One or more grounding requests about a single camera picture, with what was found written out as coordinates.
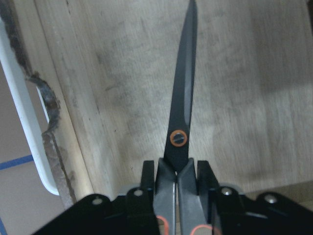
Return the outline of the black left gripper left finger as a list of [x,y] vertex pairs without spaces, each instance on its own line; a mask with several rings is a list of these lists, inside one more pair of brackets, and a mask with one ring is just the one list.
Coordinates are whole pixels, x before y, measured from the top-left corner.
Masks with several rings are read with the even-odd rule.
[[149,196],[154,196],[154,189],[155,189],[154,161],[143,162],[140,187],[146,190]]

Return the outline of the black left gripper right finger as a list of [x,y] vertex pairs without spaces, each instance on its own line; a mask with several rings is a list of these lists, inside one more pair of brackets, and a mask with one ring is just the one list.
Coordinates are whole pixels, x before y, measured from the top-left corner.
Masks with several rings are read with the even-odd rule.
[[211,192],[216,191],[220,185],[208,161],[198,161],[197,181],[199,196],[206,198]]

